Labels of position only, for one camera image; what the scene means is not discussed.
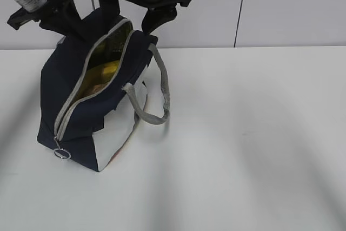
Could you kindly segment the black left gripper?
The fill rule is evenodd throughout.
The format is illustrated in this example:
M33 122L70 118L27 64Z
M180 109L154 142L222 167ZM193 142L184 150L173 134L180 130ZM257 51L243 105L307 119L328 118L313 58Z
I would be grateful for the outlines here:
M73 35L83 42L89 41L74 0L13 0L21 8L10 16L8 24L18 30L29 21L39 22L42 29L61 35Z

